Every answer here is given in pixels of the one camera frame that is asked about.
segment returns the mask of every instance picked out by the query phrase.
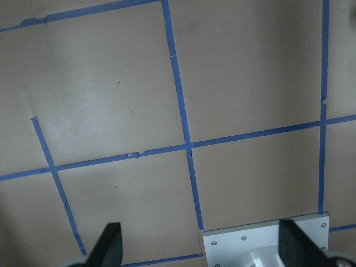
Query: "blue tape line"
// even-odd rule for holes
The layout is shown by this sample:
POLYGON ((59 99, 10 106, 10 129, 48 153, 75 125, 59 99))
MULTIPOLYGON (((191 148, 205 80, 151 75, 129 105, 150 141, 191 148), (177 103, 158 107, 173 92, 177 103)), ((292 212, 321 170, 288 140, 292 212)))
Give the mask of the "blue tape line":
POLYGON ((327 131, 327 104, 324 102, 328 95, 328 53, 329 53, 329 0, 323 0, 323 29, 322 29, 322 87, 320 114, 320 153, 319 153, 319 196, 318 213, 324 212, 324 178, 325 178, 325 147, 327 131))
POLYGON ((192 154, 191 150, 187 151, 187 160, 188 160, 190 184, 191 184, 191 189, 192 189, 192 193, 193 193, 195 214, 196 214, 196 218, 197 218, 198 229, 201 231, 204 231, 204 225, 203 225, 202 216, 201 216, 199 194, 198 194, 198 186, 197 186, 196 176, 195 176, 193 154, 192 154))
POLYGON ((188 260, 188 259, 194 259, 194 258, 200 258, 200 257, 202 257, 202 254, 193 254, 193 255, 188 255, 188 256, 167 258, 167 259, 161 259, 161 260, 144 261, 144 262, 141 262, 141 263, 123 264, 121 266, 122 267, 146 266, 146 265, 159 264, 159 263, 168 263, 170 261, 188 260))
POLYGON ((40 144, 42 146, 42 150, 43 150, 44 156, 46 157, 47 163, 50 166, 49 169, 52 172, 53 178, 54 178, 56 186, 57 186, 57 190, 60 193, 62 202, 65 205, 65 210, 66 210, 66 213, 67 213, 67 216, 68 216, 71 228, 72 228, 73 235, 74 235, 74 237, 75 237, 75 239, 77 241, 77 244, 78 244, 82 254, 83 255, 87 255, 87 252, 86 252, 86 249, 85 249, 84 244, 82 242, 82 239, 79 236, 79 233, 78 233, 78 230, 77 230, 77 226, 76 226, 76 223, 74 221, 73 213, 72 213, 71 207, 69 205, 65 190, 64 190, 63 185, 61 183, 61 180, 60 180, 60 178, 58 176, 57 168, 55 167, 55 164, 53 163, 53 159, 52 159, 50 150, 48 149, 45 137, 44 137, 43 132, 41 130, 41 127, 40 127, 40 125, 38 123, 37 117, 32 118, 31 120, 32 120, 33 127, 34 127, 34 129, 36 131, 38 140, 39 140, 39 142, 40 142, 40 144))
POLYGON ((327 125, 348 122, 348 121, 356 121, 356 115, 350 115, 350 116, 344 116, 344 117, 338 117, 338 118, 330 118, 327 120, 327 125))
POLYGON ((182 81, 181 81, 181 77, 180 77, 178 58, 177 58, 174 36, 173 36, 171 12, 169 10, 168 0, 162 0, 162 9, 163 9, 163 16, 164 16, 164 20, 165 20, 167 43, 168 43, 168 48, 169 48, 169 55, 171 57, 171 65, 172 65, 172 70, 173 70, 174 83, 176 86, 176 92, 177 92, 177 98, 178 98, 179 112, 180 112, 180 117, 181 117, 181 121, 182 121, 184 142, 187 145, 187 144, 190 144, 188 119, 187 119, 187 114, 186 114, 186 110, 185 110, 182 81))
POLYGON ((22 178, 22 177, 26 177, 26 176, 37 175, 37 174, 46 174, 48 172, 51 172, 51 168, 47 167, 47 168, 42 168, 42 169, 21 171, 21 172, 15 173, 15 174, 6 174, 6 175, 0 176, 0 182, 6 181, 6 180, 11 180, 11 179, 16 179, 16 178, 22 178))
POLYGON ((54 14, 49 14, 45 16, 45 18, 29 18, 25 19, 21 22, 20 25, 9 27, 9 28, 0 28, 0 32, 12 31, 14 29, 26 28, 30 26, 35 26, 39 24, 46 24, 54 21, 61 21, 69 18, 82 17, 97 13, 102 13, 106 11, 116 10, 125 7, 133 7, 141 4, 148 4, 159 2, 160 0, 121 0, 117 2, 107 3, 107 4, 99 4, 97 6, 74 9, 70 11, 64 11, 54 14))
POLYGON ((314 121, 314 122, 308 122, 308 123, 303 123, 303 124, 298 124, 298 125, 274 128, 274 129, 269 129, 269 130, 249 132, 247 134, 243 133, 241 135, 232 135, 232 136, 221 137, 221 138, 216 138, 216 139, 211 139, 211 140, 194 142, 194 143, 192 143, 192 146, 193 147, 211 146, 211 145, 216 145, 216 144, 221 144, 221 143, 234 142, 234 141, 251 139, 251 138, 262 137, 262 136, 267 136, 267 135, 282 134, 284 132, 303 130, 303 129, 313 128, 313 127, 317 127, 317 126, 320 126, 320 122, 314 121))
POLYGON ((86 160, 86 161, 81 161, 81 162, 64 164, 64 165, 58 166, 57 170, 62 171, 62 170, 75 169, 75 168, 80 168, 80 167, 85 167, 85 166, 103 164, 103 163, 108 163, 108 162, 120 161, 120 160, 138 159, 139 157, 163 154, 163 153, 179 151, 179 150, 184 150, 184 149, 185 149, 185 145, 168 146, 168 147, 162 147, 160 149, 146 150, 143 153, 133 152, 133 153, 128 153, 128 154, 103 157, 101 159, 86 160))
POLYGON ((333 232, 338 232, 338 231, 344 231, 344 230, 350 230, 350 229, 355 229, 356 224, 351 224, 351 225, 345 225, 345 226, 340 226, 340 227, 334 227, 329 229, 329 233, 333 232))

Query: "blue tape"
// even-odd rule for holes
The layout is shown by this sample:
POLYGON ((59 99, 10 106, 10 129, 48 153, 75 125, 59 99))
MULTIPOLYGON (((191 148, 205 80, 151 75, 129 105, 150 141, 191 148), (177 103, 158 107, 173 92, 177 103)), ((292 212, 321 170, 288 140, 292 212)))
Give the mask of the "blue tape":
POLYGON ((345 226, 340 226, 340 227, 334 227, 329 229, 329 233, 333 232, 338 232, 338 231, 344 231, 344 230, 350 230, 350 229, 355 229, 356 224, 351 224, 351 225, 345 225, 345 226))
POLYGON ((269 130, 250 132, 247 134, 243 133, 241 135, 232 135, 232 136, 221 137, 221 138, 216 138, 216 139, 211 139, 211 140, 194 142, 194 143, 192 143, 192 146, 193 147, 211 146, 211 145, 216 145, 216 144, 221 144, 221 143, 234 142, 234 141, 251 139, 251 138, 262 137, 262 136, 267 136, 267 135, 282 134, 284 132, 303 130, 303 129, 313 128, 313 127, 317 127, 317 126, 320 126, 320 122, 314 121, 314 122, 308 122, 308 123, 286 126, 286 127, 281 127, 281 128, 274 128, 274 129, 269 129, 269 130))
POLYGON ((329 53, 329 0, 323 0, 323 29, 322 29, 322 87, 320 114, 320 153, 319 153, 319 196, 318 213, 324 212, 324 179, 325 179, 325 147, 327 132, 327 104, 324 102, 328 95, 328 53, 329 53))
POLYGON ((83 255, 87 255, 87 252, 86 252, 86 249, 85 249, 85 247, 83 245, 82 239, 79 236, 79 233, 78 233, 78 230, 77 230, 77 226, 76 226, 76 223, 74 221, 73 213, 72 213, 71 207, 69 205, 65 190, 64 190, 63 185, 61 183, 61 180, 60 180, 60 178, 58 176, 57 168, 55 167, 55 164, 53 163, 53 159, 52 159, 50 150, 48 149, 45 137, 44 137, 43 132, 41 130, 41 127, 40 127, 40 125, 38 123, 37 117, 32 118, 31 120, 32 120, 33 127, 34 127, 34 129, 36 131, 38 140, 39 140, 39 142, 40 142, 40 144, 42 146, 42 150, 43 150, 44 156, 46 157, 47 163, 50 166, 49 169, 51 170, 51 173, 53 175, 53 179, 55 180, 55 183, 56 183, 56 186, 57 186, 57 190, 60 193, 62 202, 65 205, 65 210, 66 210, 66 213, 67 213, 67 216, 68 216, 71 228, 72 228, 73 235, 74 235, 74 237, 75 237, 75 239, 77 241, 77 244, 78 244, 82 254, 83 255))
POLYGON ((159 263, 168 263, 170 261, 188 260, 188 259, 201 258, 201 257, 202 257, 202 254, 193 254, 193 255, 188 255, 188 256, 167 258, 167 259, 161 259, 161 260, 144 261, 141 263, 123 264, 121 266, 122 267, 146 266, 146 265, 159 264, 159 263))
POLYGON ((175 48, 175 43, 174 43, 171 12, 169 10, 168 0, 162 0, 162 10, 163 10, 163 16, 164 16, 164 20, 165 20, 167 43, 168 43, 168 48, 169 48, 169 55, 171 57, 171 65, 172 65, 172 70, 173 70, 174 83, 176 86, 179 112, 180 112, 180 117, 181 117, 181 121, 182 121, 184 142, 187 145, 187 144, 190 144, 188 119, 187 119, 187 114, 186 114, 186 109, 185 109, 182 81, 181 81, 181 77, 180 77, 178 58, 177 58, 176 48, 175 48))
POLYGON ((356 121, 356 115, 338 117, 338 118, 330 118, 327 120, 327 125, 348 122, 348 121, 356 121))
POLYGON ((193 154, 192 154, 191 150, 187 151, 187 160, 188 160, 190 183, 191 183, 191 189, 192 189, 192 193, 193 193, 195 214, 196 214, 196 218, 197 218, 198 229, 201 231, 204 231, 204 225, 203 225, 202 216, 201 216, 199 194, 198 194, 198 186, 197 186, 196 176, 195 176, 193 154))
POLYGON ((121 0, 121 1, 107 3, 107 4, 99 4, 97 6, 49 14, 49 15, 45 16, 45 18, 24 19, 20 25, 13 26, 10 28, 0 28, 0 32, 12 31, 14 29, 26 28, 26 27, 30 27, 30 26, 39 25, 39 24, 46 24, 49 22, 61 21, 64 19, 69 19, 69 18, 82 17, 82 16, 102 13, 102 12, 106 12, 106 11, 116 10, 116 9, 120 9, 120 8, 133 7, 133 6, 138 6, 141 4, 148 4, 148 3, 154 3, 154 2, 159 2, 159 1, 160 0, 121 0))
POLYGON ((26 176, 37 175, 37 174, 46 174, 48 172, 51 172, 51 168, 47 167, 47 168, 42 168, 42 169, 21 171, 21 172, 15 173, 15 174, 6 174, 6 175, 0 176, 0 182, 6 181, 6 180, 11 180, 11 179, 16 179, 16 178, 22 178, 22 177, 26 177, 26 176))
POLYGON ((128 154, 103 157, 101 159, 86 160, 86 161, 81 161, 81 162, 64 164, 64 165, 58 166, 57 170, 62 171, 62 170, 75 169, 75 168, 80 168, 80 167, 85 167, 85 166, 104 164, 104 163, 108 163, 108 162, 120 161, 120 160, 138 159, 139 157, 163 154, 163 153, 179 151, 179 150, 184 150, 184 149, 185 149, 185 145, 168 146, 168 147, 162 147, 160 149, 146 150, 143 153, 133 152, 133 153, 128 153, 128 154))

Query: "black object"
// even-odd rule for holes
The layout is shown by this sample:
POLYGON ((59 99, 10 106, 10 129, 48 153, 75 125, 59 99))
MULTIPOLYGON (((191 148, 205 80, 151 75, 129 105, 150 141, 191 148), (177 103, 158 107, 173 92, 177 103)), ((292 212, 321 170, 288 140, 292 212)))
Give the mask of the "black object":
POLYGON ((87 261, 70 267, 120 267, 121 262, 121 225, 113 222, 106 225, 87 261))
POLYGON ((356 267, 343 258, 328 258, 292 220, 280 220, 278 253, 286 267, 337 267, 339 261, 356 267))

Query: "white metal plate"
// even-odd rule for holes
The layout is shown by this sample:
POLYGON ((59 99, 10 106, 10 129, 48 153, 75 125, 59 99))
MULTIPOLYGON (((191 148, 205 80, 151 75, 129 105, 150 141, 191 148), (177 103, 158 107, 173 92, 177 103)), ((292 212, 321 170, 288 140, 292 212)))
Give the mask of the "white metal plate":
MULTIPOLYGON (((290 219, 294 220, 318 247, 328 249, 329 216, 326 213, 290 219)), ((242 254, 266 246, 277 246, 278 231, 279 220, 204 232, 207 265, 232 266, 242 254)))

